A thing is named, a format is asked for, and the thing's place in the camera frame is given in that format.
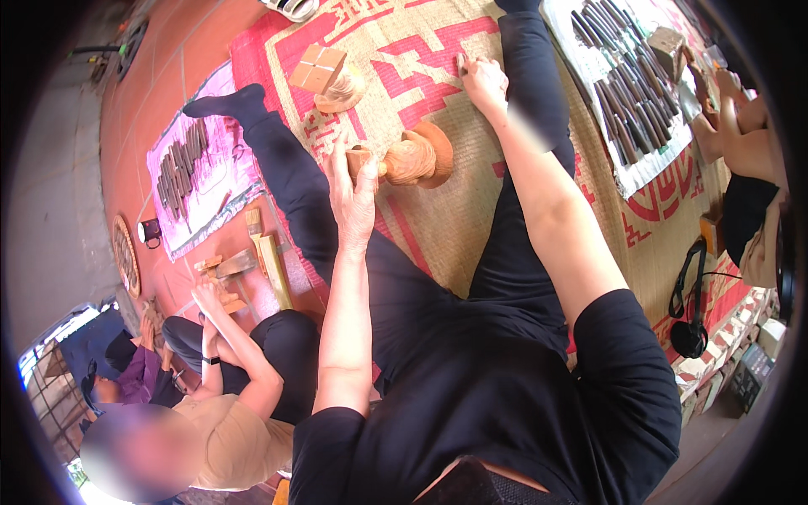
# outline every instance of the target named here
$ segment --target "woven mat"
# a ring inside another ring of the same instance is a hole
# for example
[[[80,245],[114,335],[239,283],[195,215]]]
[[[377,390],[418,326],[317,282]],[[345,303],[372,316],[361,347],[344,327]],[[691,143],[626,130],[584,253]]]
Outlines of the woven mat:
[[[329,0],[302,26],[268,13],[230,46],[236,87],[262,83],[267,109],[280,111],[319,162],[342,128],[348,128],[349,142],[361,142],[378,154],[420,120],[446,132],[455,153],[452,178],[434,190],[383,184],[377,228],[460,297],[468,294],[488,239],[504,157],[485,118],[463,92],[454,57],[463,52],[501,61],[495,21],[501,15],[493,2],[483,0]],[[311,93],[288,85],[287,77],[312,43],[347,51],[348,63],[364,75],[368,93],[355,109],[322,114],[314,109]],[[717,204],[726,187],[726,169],[701,167],[688,147],[657,179],[623,201],[591,113],[556,56],[570,100],[578,184],[660,343],[668,348],[668,298],[699,234],[699,216]],[[325,301],[327,287],[303,264]],[[730,265],[725,259],[708,267],[727,270]],[[730,303],[726,294],[737,283],[724,277],[711,282],[706,308],[718,310]],[[736,293],[731,306],[745,292]]]

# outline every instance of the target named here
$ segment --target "white slipper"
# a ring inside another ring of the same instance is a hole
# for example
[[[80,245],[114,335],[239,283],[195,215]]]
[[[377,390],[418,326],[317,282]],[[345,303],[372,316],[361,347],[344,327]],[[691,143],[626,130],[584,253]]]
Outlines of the white slipper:
[[[293,23],[303,23],[317,12],[319,0],[259,0],[270,11],[280,12]]]

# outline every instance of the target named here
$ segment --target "black t-shirt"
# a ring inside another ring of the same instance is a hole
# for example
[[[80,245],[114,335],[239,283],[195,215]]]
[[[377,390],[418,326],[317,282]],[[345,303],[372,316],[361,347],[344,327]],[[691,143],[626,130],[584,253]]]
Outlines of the black t-shirt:
[[[294,431],[290,503],[411,503],[458,456],[581,503],[641,503],[679,456],[674,374],[634,295],[593,301],[574,329],[579,377],[501,326],[446,337],[365,420],[332,407]]]
[[[121,331],[107,346],[104,359],[107,364],[119,372],[123,372],[132,362],[137,346],[132,343],[132,336],[126,330]],[[157,380],[154,382],[154,391],[149,403],[171,408],[183,399],[183,394],[174,386],[172,377],[174,370],[169,372],[158,370]]]

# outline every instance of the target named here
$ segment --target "black mug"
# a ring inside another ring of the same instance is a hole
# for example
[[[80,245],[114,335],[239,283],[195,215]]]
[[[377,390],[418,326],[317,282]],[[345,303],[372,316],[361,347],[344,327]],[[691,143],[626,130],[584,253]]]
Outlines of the black mug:
[[[146,244],[146,247],[149,249],[160,247],[161,235],[162,231],[160,230],[160,223],[156,217],[154,219],[149,219],[148,221],[141,221],[137,223],[137,237],[140,238],[141,242]],[[152,247],[149,245],[149,241],[155,238],[157,239],[157,245]]]

